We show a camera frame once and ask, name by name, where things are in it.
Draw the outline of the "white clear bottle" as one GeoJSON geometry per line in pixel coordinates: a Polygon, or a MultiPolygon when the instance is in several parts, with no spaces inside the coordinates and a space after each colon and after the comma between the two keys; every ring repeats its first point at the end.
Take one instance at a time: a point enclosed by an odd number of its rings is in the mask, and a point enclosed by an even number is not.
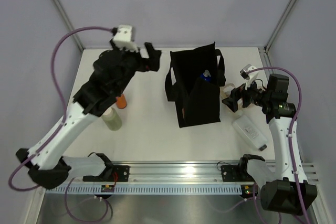
{"type": "Polygon", "coordinates": [[[232,123],[239,136],[253,149],[263,151],[268,147],[268,140],[259,128],[246,115],[232,123]]]}

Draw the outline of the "orange blue spray bottle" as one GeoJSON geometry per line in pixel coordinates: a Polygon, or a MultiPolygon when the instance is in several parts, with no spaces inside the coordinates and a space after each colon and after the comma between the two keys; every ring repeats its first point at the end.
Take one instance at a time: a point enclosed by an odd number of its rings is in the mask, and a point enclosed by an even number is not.
{"type": "Polygon", "coordinates": [[[209,70],[204,70],[203,73],[201,73],[200,78],[203,79],[206,82],[211,82],[212,81],[212,75],[209,70]]]}

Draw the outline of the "black canvas bag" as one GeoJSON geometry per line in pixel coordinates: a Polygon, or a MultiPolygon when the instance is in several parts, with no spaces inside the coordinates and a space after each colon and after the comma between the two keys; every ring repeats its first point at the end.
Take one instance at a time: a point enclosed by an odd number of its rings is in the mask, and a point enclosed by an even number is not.
{"type": "Polygon", "coordinates": [[[174,102],[180,128],[220,122],[220,87],[226,83],[222,52],[215,43],[171,51],[165,93],[174,102]],[[212,81],[200,78],[209,70],[212,81]]]}

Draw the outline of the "green liquid bottle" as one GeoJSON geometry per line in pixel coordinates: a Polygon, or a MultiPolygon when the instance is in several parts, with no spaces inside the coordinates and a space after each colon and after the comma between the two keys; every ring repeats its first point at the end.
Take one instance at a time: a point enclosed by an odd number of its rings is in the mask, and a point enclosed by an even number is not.
{"type": "Polygon", "coordinates": [[[122,121],[114,108],[108,108],[101,118],[106,126],[112,131],[117,131],[122,126],[122,121]]]}

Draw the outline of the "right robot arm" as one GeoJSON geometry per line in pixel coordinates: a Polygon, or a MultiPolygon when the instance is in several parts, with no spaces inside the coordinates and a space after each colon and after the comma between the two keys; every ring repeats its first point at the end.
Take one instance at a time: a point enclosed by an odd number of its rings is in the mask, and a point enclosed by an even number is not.
{"type": "Polygon", "coordinates": [[[246,83],[234,88],[222,102],[233,112],[250,104],[261,107],[271,131],[275,151],[275,171],[272,172],[263,157],[243,155],[232,169],[222,166],[223,180],[254,181],[260,188],[264,210],[302,216],[318,192],[308,182],[303,170],[297,144],[296,106],[287,101],[289,78],[271,74],[265,89],[259,88],[256,77],[245,75],[246,83]]]}

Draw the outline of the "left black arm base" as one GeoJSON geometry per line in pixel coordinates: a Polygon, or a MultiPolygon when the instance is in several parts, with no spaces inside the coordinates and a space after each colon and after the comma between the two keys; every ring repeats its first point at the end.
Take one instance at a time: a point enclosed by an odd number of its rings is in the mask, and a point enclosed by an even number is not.
{"type": "Polygon", "coordinates": [[[98,176],[84,176],[84,182],[128,182],[130,166],[112,165],[98,176]]]}

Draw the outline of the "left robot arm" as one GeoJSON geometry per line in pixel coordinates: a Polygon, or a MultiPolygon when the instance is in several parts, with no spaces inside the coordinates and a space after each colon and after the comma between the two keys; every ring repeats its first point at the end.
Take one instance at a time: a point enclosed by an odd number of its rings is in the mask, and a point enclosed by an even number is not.
{"type": "Polygon", "coordinates": [[[54,189],[75,177],[90,177],[99,182],[112,177],[114,164],[104,154],[67,157],[64,152],[90,124],[116,103],[137,71],[159,70],[162,52],[150,42],[144,45],[148,54],[146,58],[139,51],[116,46],[102,52],[93,63],[89,80],[73,96],[65,117],[35,146],[16,152],[37,186],[54,189]]]}

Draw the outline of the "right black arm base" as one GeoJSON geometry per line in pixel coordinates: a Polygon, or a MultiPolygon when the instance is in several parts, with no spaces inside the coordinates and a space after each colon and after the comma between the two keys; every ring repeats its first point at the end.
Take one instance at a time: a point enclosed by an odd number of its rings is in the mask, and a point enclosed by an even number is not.
{"type": "Polygon", "coordinates": [[[220,167],[223,182],[250,182],[250,178],[240,172],[238,166],[222,165],[220,167]]]}

